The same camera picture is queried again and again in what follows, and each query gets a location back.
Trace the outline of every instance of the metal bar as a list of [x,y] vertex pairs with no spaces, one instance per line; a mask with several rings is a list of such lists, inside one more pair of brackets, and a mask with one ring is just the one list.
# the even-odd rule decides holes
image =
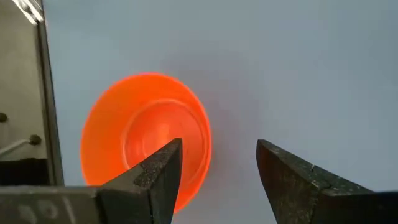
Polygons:
[[14,143],[11,143],[10,145],[0,149],[0,156],[3,156],[9,152],[12,152],[26,144],[30,144],[30,139],[22,139],[22,140],[18,140],[16,142],[14,142]]
[[47,45],[47,31],[44,23],[37,26],[37,48],[40,59],[40,94],[42,98],[42,111],[44,120],[45,144],[47,149],[47,162],[49,178],[52,185],[63,185],[63,170],[61,150],[58,138],[57,114],[50,66],[49,48]]

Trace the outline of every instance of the black metal tool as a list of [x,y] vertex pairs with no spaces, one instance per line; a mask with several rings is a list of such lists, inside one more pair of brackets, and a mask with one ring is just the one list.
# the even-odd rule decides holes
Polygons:
[[0,187],[0,223],[170,223],[181,168],[174,139],[99,187]]
[[279,224],[398,223],[398,192],[373,192],[265,140],[256,157]]

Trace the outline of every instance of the metal clamp jaw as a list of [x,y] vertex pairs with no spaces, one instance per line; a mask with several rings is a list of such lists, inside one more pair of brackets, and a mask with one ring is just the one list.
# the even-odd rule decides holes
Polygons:
[[1,223],[171,223],[181,169],[174,139],[102,186],[0,187]]
[[265,140],[256,154],[279,224],[398,223],[398,192],[373,192]]

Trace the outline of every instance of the dark metal surface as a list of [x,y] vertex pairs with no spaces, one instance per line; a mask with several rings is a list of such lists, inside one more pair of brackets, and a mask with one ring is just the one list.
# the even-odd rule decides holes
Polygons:
[[398,192],[375,193],[265,140],[257,165],[278,223],[398,223]]
[[171,223],[182,168],[174,139],[100,187],[0,188],[1,223]]
[[0,161],[0,186],[49,185],[49,174],[47,171],[46,159],[31,158],[17,161]]
[[0,123],[6,122],[8,117],[5,113],[0,112]]

